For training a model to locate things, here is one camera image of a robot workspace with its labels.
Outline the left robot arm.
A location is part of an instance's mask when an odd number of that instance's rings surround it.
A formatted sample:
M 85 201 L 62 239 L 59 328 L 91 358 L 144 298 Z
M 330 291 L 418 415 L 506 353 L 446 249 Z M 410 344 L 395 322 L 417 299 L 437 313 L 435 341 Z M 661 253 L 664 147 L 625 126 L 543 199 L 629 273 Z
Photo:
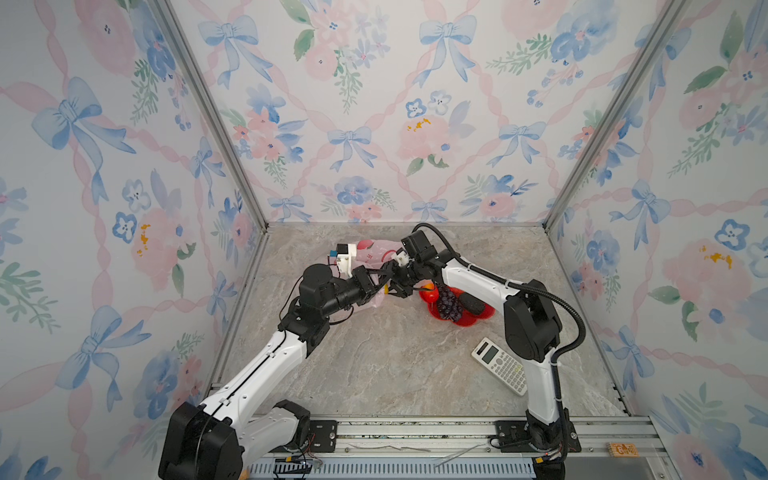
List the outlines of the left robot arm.
M 277 403 L 260 418 L 258 407 L 292 370 L 320 345 L 333 314 L 368 303 L 392 278 L 397 265 L 358 266 L 347 278 L 330 266 L 307 267 L 276 332 L 229 382 L 200 405 L 184 403 L 172 414 L 158 475 L 162 479 L 238 479 L 247 464 L 272 450 L 299 449 L 310 413 L 291 402 Z

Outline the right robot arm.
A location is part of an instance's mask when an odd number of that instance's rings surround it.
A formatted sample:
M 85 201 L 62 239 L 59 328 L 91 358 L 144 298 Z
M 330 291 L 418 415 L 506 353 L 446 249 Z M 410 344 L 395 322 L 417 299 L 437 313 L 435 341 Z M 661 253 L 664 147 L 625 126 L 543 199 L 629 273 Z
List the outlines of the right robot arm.
M 527 383 L 527 435 L 538 451 L 566 450 L 562 395 L 553 370 L 562 322 L 539 282 L 514 283 L 471 264 L 448 249 L 439 252 L 421 230 L 402 240 L 390 283 L 430 280 L 457 288 L 503 315 L 504 338 L 518 357 Z

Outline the pink plastic bag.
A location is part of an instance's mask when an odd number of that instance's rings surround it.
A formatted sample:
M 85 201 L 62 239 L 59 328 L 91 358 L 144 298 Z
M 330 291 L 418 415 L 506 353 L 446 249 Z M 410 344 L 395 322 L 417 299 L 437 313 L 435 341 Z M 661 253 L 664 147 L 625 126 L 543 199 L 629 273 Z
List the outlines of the pink plastic bag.
M 356 245 L 357 257 L 354 268 L 365 266 L 369 269 L 379 269 L 402 249 L 399 241 L 391 240 L 360 240 Z M 332 273 L 340 278 L 336 267 L 333 266 L 331 269 Z

